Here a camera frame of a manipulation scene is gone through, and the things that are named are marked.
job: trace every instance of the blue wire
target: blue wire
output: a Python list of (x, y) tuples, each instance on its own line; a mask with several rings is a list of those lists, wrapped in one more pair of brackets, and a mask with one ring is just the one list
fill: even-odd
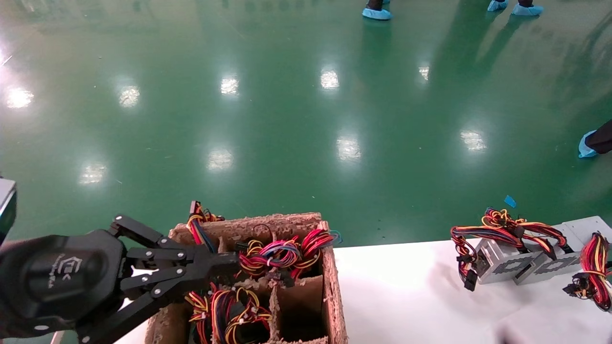
[(344, 242), (344, 240), (342, 239), (342, 235), (339, 231), (329, 231), (329, 234), (334, 237), (334, 240), (331, 242), (330, 245), (342, 244)]
[(198, 230), (198, 232), (200, 232), (200, 234), (202, 235), (202, 238), (204, 238), (204, 242), (206, 243), (206, 246), (208, 246), (208, 249), (212, 253), (217, 253), (217, 248), (215, 247), (215, 245), (212, 244), (211, 240), (208, 238), (206, 233), (204, 233), (204, 230), (202, 229), (202, 227), (200, 227), (200, 224), (198, 223), (198, 221), (197, 220), (193, 221), (193, 224), (195, 225), (195, 228)]

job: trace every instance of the blue tape piece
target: blue tape piece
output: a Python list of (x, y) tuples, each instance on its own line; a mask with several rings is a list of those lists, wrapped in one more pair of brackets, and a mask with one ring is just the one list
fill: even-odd
[(510, 195), (506, 195), (504, 202), (513, 208), (517, 207), (517, 202), (514, 200), (514, 198), (510, 197)]
[(580, 143), (578, 143), (578, 157), (579, 158), (591, 158), (594, 157), (595, 155), (597, 155), (597, 152), (595, 152), (594, 149), (592, 149), (591, 147), (587, 146), (585, 141), (586, 138), (592, 134), (596, 132), (596, 130), (591, 130), (590, 132), (584, 134), (582, 136), (582, 139), (580, 139)]

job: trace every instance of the cardboard compartment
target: cardboard compartment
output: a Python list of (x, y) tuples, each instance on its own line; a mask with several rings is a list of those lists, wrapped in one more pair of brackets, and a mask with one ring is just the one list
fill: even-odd
[(278, 306), (282, 340), (307, 342), (327, 336), (322, 275), (302, 279), (292, 288), (279, 288)]
[[(263, 243), (276, 239), (303, 239), (319, 223), (329, 230), (321, 214), (269, 215), (264, 217), (204, 223), (207, 235), (219, 243), (219, 252), (231, 252), (237, 241), (252, 237)], [(177, 225), (170, 238), (182, 244), (195, 242), (187, 227)], [(319, 261), (311, 272), (302, 275), (292, 288), (285, 288), (265, 277), (245, 279), (235, 284), (255, 291), (272, 314), (268, 344), (309, 343), (347, 344), (342, 312), (338, 272), (331, 247), (321, 250)], [(147, 344), (184, 344), (189, 338), (188, 303), (171, 305), (149, 320)]]

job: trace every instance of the silver power supply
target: silver power supply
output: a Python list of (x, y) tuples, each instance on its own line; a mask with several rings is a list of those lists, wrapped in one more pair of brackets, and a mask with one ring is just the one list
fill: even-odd
[(539, 256), (542, 249), (538, 245), (525, 243), (528, 253), (520, 253), (516, 247), (498, 243), (491, 239), (481, 239), (476, 246), (475, 270), (480, 284), (511, 280), (517, 273)]
[(557, 239), (547, 237), (554, 248), (556, 260), (552, 260), (545, 253), (540, 253), (529, 265), (521, 270), (513, 278), (517, 285), (535, 283), (549, 280), (556, 275), (568, 274), (580, 270), (580, 252), (584, 244), (565, 223), (555, 225), (553, 228), (559, 230), (567, 239), (568, 252), (559, 247)]

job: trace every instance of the person's leg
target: person's leg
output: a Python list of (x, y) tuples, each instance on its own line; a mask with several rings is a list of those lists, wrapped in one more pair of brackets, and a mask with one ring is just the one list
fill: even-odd
[(376, 20), (389, 20), (393, 16), (387, 10), (383, 10), (384, 0), (368, 0), (364, 11), (361, 13), (364, 17)]
[(508, 0), (491, 0), (489, 7), (487, 7), (487, 11), (501, 11), (504, 10), (506, 7), (508, 7)]
[(578, 150), (580, 158), (594, 157), (612, 151), (612, 119), (599, 129), (584, 134), (578, 144)]
[(518, 0), (518, 4), (512, 10), (514, 15), (540, 15), (544, 11), (542, 6), (534, 6), (533, 0)]

